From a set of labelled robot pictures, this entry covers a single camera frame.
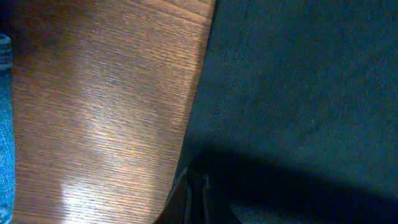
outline dark green fabric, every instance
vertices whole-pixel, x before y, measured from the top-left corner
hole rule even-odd
[[[194,166],[232,199],[398,223],[397,35],[393,1],[217,0],[176,176]]]

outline wooden table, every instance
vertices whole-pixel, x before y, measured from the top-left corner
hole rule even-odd
[[[213,1],[16,1],[15,223],[154,221]]]

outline cloth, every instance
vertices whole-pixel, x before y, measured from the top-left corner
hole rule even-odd
[[[11,40],[0,34],[0,224],[11,222],[15,192],[11,60]]]
[[[397,35],[394,1],[217,0],[175,176],[237,216],[398,223]]]

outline brown wood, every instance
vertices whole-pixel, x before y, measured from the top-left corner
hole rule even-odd
[[[15,1],[14,223],[155,220],[213,1]]]

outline dark fabric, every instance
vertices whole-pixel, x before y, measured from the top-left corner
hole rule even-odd
[[[398,223],[397,35],[394,1],[217,0],[175,176],[194,167],[234,200]]]

